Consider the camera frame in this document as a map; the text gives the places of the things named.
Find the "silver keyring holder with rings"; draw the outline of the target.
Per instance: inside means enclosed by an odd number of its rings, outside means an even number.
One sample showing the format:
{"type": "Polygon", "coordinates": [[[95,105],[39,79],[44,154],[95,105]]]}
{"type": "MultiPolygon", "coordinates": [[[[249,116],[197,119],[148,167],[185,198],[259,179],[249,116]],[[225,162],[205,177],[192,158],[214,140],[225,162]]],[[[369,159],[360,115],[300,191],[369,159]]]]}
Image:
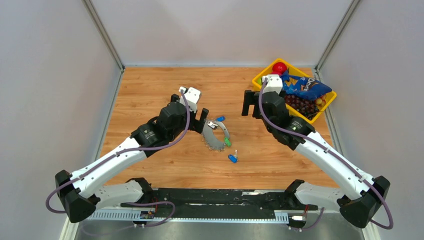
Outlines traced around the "silver keyring holder with rings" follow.
{"type": "Polygon", "coordinates": [[[214,130],[221,129],[225,137],[230,140],[230,133],[225,124],[221,121],[216,120],[207,120],[202,130],[203,140],[206,146],[212,151],[222,152],[226,147],[226,144],[223,140],[220,140],[214,133],[214,130]]]}

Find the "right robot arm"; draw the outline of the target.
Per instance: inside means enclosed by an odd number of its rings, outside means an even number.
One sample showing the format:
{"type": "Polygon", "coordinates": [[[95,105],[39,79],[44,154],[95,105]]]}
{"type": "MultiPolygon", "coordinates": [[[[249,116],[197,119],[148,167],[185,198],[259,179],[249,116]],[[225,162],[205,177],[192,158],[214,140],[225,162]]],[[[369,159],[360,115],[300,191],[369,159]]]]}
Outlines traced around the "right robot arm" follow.
{"type": "Polygon", "coordinates": [[[361,170],[327,143],[311,124],[289,115],[283,95],[245,90],[241,114],[247,116],[253,106],[252,117],[262,120],[279,143],[307,157],[338,185],[329,188],[295,180],[287,188],[286,204],[292,209],[315,205],[337,211],[361,229],[373,223],[391,230],[394,220],[386,202],[389,180],[361,170]]]}

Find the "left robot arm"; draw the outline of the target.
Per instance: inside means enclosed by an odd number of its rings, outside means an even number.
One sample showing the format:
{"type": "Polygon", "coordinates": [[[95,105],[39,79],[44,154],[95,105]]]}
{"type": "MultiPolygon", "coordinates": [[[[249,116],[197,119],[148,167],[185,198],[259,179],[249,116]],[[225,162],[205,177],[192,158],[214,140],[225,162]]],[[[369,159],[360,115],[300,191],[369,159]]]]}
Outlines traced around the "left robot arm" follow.
{"type": "Polygon", "coordinates": [[[71,223],[79,223],[96,210],[116,204],[149,206],[153,193],[143,178],[112,186],[105,183],[131,165],[174,146],[187,131],[201,133],[209,113],[204,108],[200,119],[196,119],[201,96],[192,87],[181,88],[180,95],[173,94],[158,116],[140,125],[114,150],[79,170],[58,172],[54,177],[56,189],[48,195],[46,208],[66,214],[71,223]]]}

